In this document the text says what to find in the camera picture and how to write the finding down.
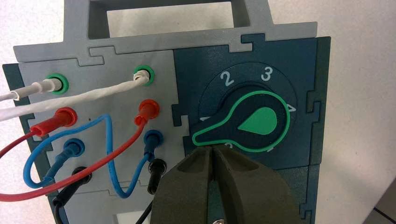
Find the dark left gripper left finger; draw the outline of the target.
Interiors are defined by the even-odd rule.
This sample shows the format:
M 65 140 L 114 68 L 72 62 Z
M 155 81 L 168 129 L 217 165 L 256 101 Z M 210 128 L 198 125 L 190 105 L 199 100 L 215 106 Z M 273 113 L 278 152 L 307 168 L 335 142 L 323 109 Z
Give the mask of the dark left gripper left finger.
M 205 224 L 212 147 L 197 147 L 161 179 L 152 203 L 152 224 Z

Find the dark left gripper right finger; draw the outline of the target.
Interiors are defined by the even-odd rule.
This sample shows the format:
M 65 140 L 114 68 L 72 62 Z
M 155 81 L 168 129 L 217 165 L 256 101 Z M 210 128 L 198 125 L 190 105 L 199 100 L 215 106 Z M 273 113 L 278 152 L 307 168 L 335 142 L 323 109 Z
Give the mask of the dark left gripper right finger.
M 276 171 L 225 145 L 214 145 L 212 157 L 226 223 L 302 223 L 296 200 Z

